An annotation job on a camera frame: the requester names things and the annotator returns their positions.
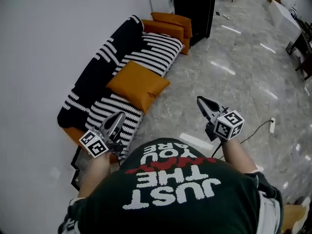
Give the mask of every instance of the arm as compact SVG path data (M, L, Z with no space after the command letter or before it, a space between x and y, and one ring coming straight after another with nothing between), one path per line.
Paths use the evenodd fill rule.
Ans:
M257 170L254 161L243 149L236 138L226 141L222 145L222 150L225 161L241 173L247 174Z
M88 197L110 173L110 154L111 152L106 152L91 160L88 170L83 178L78 197Z

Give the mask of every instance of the marble floor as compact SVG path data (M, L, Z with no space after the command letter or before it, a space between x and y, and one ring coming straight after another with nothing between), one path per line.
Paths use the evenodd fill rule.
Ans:
M186 133L213 145L194 146L211 156L219 140L208 140L206 120L196 104L197 96L208 96L245 118L241 141L274 116L274 134L267 123L243 146L285 202L311 194L312 99L304 90L309 84L295 72L298 60L286 53L289 40L273 26L269 5L266 0L216 0L214 10L220 16L214 14L210 37L193 46L188 56L178 56L166 76L170 86L144 117L131 150L158 137Z

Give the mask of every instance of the dark green t-shirt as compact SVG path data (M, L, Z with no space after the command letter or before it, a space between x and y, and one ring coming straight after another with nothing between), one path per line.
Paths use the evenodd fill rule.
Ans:
M255 234L259 191L282 206L280 192L261 173L242 174L179 140L160 138L137 148L88 198L72 201L58 231Z

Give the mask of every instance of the white table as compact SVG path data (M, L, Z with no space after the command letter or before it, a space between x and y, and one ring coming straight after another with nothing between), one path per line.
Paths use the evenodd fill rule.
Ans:
M289 11L275 0L272 0L269 12L276 28L287 35L290 41L295 42L301 34L301 29Z

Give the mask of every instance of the power strip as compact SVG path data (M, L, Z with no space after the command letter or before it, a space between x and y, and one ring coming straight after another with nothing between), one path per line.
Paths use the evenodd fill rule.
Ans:
M271 122L270 122L270 133L271 134L274 134L275 122L276 122L275 118L272 117Z

